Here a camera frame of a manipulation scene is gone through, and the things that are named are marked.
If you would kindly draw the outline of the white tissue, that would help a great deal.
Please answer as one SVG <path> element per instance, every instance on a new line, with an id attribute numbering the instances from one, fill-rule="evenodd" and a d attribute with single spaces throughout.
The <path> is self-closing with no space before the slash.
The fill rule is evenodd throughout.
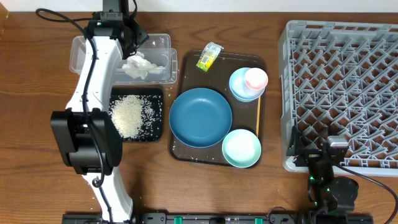
<path id="1" fill-rule="evenodd" d="M 124 72 L 132 78 L 140 78 L 144 80 L 149 73 L 160 74 L 165 70 L 164 66 L 158 66 L 145 59 L 145 55 L 136 52 L 126 59 L 126 63 L 122 65 Z"/>

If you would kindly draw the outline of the wooden chopstick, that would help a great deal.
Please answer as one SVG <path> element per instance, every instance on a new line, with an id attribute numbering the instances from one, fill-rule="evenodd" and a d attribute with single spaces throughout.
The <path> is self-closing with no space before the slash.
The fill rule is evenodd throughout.
<path id="1" fill-rule="evenodd" d="M 259 136 L 259 125 L 261 117 L 261 96 L 257 99 L 257 112 L 256 112 L 256 136 Z"/>

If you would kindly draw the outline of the mint green bowl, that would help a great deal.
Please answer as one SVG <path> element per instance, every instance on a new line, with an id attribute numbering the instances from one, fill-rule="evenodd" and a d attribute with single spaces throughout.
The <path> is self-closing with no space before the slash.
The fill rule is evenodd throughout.
<path id="1" fill-rule="evenodd" d="M 245 169 L 259 161 L 262 147 L 254 133 L 246 129 L 236 129 L 223 139 L 221 150 L 230 165 Z"/>

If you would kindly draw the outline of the light blue bowl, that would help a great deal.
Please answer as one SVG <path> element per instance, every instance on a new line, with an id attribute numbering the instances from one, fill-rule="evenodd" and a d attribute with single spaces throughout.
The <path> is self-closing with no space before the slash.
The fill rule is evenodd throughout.
<path id="1" fill-rule="evenodd" d="M 246 86 L 244 82 L 244 74 L 248 71 L 249 67 L 239 68 L 232 73 L 229 78 L 229 89 L 234 97 L 242 102 L 250 102 L 259 98 L 264 92 L 265 88 L 261 90 L 253 90 Z"/>

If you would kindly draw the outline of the pink cup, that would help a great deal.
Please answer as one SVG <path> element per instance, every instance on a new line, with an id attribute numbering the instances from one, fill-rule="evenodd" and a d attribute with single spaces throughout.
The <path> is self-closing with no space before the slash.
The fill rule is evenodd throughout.
<path id="1" fill-rule="evenodd" d="M 267 86 L 269 78 L 264 70 L 260 68 L 250 68 L 244 74 L 244 82 L 250 89 L 261 90 Z"/>

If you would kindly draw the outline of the pile of white rice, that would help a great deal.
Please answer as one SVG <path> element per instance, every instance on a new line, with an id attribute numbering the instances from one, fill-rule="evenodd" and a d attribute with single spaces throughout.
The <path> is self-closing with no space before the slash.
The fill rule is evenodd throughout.
<path id="1" fill-rule="evenodd" d="M 143 96 L 127 95 L 115 100 L 110 107 L 113 124 L 125 139 L 153 136 L 155 110 L 152 102 Z"/>

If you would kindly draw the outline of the dark blue plate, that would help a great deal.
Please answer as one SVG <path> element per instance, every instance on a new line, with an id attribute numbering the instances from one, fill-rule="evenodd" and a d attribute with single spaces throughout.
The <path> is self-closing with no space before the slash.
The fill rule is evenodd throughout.
<path id="1" fill-rule="evenodd" d="M 172 103 L 169 125 L 187 146 L 206 148 L 218 144 L 232 127 L 232 109 L 226 98 L 209 88 L 183 92 Z"/>

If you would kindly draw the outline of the yellow green wrapper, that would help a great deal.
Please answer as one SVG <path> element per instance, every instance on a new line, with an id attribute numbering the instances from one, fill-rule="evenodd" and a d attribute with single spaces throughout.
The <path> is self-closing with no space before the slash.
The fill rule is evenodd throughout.
<path id="1" fill-rule="evenodd" d="M 207 72 L 223 49 L 221 45 L 209 42 L 201 52 L 196 66 Z"/>

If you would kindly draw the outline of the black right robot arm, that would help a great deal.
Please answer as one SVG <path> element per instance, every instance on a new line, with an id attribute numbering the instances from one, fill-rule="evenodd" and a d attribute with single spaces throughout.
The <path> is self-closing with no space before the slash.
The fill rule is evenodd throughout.
<path id="1" fill-rule="evenodd" d="M 348 141 L 326 131 L 321 149 L 306 149 L 296 126 L 292 127 L 286 155 L 294 157 L 298 166 L 308 167 L 308 198 L 315 208 L 297 216 L 297 223 L 348 224 L 349 213 L 354 210 L 359 185 L 349 177 L 335 177 L 334 166 L 344 159 Z"/>

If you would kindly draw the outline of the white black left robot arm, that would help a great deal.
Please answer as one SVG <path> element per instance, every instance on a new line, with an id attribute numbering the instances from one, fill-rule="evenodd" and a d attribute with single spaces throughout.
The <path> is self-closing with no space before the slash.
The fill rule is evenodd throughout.
<path id="1" fill-rule="evenodd" d="M 149 36 L 129 11 L 127 0 L 103 1 L 85 28 L 83 68 L 63 111 L 50 119 L 62 160 L 93 189 L 101 215 L 64 215 L 63 223 L 136 223 L 133 201 L 124 187 L 119 164 L 122 139 L 109 115 L 114 74 L 122 60 L 136 53 Z"/>

